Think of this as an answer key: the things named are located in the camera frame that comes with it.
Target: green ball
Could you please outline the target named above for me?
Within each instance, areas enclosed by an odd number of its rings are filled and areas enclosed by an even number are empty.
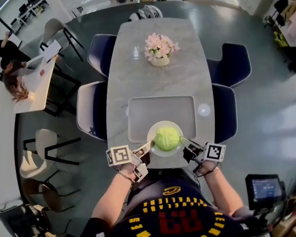
[[[164,127],[157,131],[154,143],[162,151],[171,151],[179,144],[179,134],[176,129]]]

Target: blue dining chair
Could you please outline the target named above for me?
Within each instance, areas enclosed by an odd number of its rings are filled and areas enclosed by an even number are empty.
[[[245,46],[225,43],[222,45],[222,60],[207,58],[211,82],[234,87],[251,74],[251,64]]]
[[[107,78],[116,38],[116,35],[96,34],[87,54],[88,63]]]
[[[106,130],[107,82],[82,85],[78,91],[78,128],[98,140],[107,142]]]
[[[232,88],[212,84],[215,108],[215,143],[223,144],[237,133],[237,103]]]

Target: gray tabletop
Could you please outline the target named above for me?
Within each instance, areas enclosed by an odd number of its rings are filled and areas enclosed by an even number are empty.
[[[181,50],[170,63],[154,67],[144,56],[145,40],[156,33],[167,35]],[[192,23],[185,19],[159,18],[121,25],[110,65],[107,92],[108,147],[138,143],[128,140],[128,101],[132,97],[192,95],[196,109],[199,144],[214,142],[214,105],[211,78],[205,54]],[[151,154],[149,168],[187,166],[183,152],[162,158]]]

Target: gray floor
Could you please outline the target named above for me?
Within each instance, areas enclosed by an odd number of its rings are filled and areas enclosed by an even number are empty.
[[[247,47],[252,74],[235,88],[239,127],[236,137],[226,143],[222,171],[245,203],[248,202],[245,186],[247,174],[279,174],[292,190],[296,183],[296,75],[290,73],[283,63],[284,59],[273,43],[272,31],[263,27],[261,19],[229,8],[187,2],[156,2],[155,5],[164,17],[191,20],[207,57],[220,59],[221,46],[225,42]],[[120,25],[142,6],[130,4],[97,11],[83,16],[80,22],[73,20],[68,27],[88,50],[95,34],[117,34]],[[23,50],[34,56],[38,54],[38,44],[38,41],[34,41]],[[101,76],[87,63],[86,52],[80,48],[79,52],[85,58],[83,62],[69,48],[64,52],[65,58],[58,64],[65,73],[83,84],[100,80]],[[56,76],[53,80],[63,88],[69,87]],[[56,96],[57,92],[51,88],[50,94]],[[76,105],[76,96],[71,99],[71,103]],[[33,138],[36,130],[41,128],[57,132],[62,136],[62,141],[82,138],[81,142],[59,151],[64,158],[82,161],[79,167],[59,163],[49,173],[39,177],[43,180],[59,168],[65,171],[51,182],[61,186],[60,191],[82,190],[68,199],[68,203],[76,205],[75,208],[63,213],[48,213],[54,233],[63,231],[66,222],[72,219],[68,233],[79,236],[93,207],[115,174],[107,165],[107,145],[80,132],[76,126],[76,117],[72,114],[63,112],[54,118],[44,112],[27,113],[20,115],[19,158],[21,141]],[[202,190],[204,195],[210,197],[205,185],[202,185]]]

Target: flower vase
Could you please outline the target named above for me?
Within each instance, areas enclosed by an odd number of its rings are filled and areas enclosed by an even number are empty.
[[[169,64],[169,58],[162,57],[162,58],[159,58],[156,60],[151,60],[150,62],[153,66],[162,67],[162,66],[166,66],[167,64]]]
[[[31,92],[31,91],[29,91],[29,93],[28,93],[28,100],[30,100],[30,101],[34,101],[34,99],[35,99],[35,94],[33,93],[33,92]]]

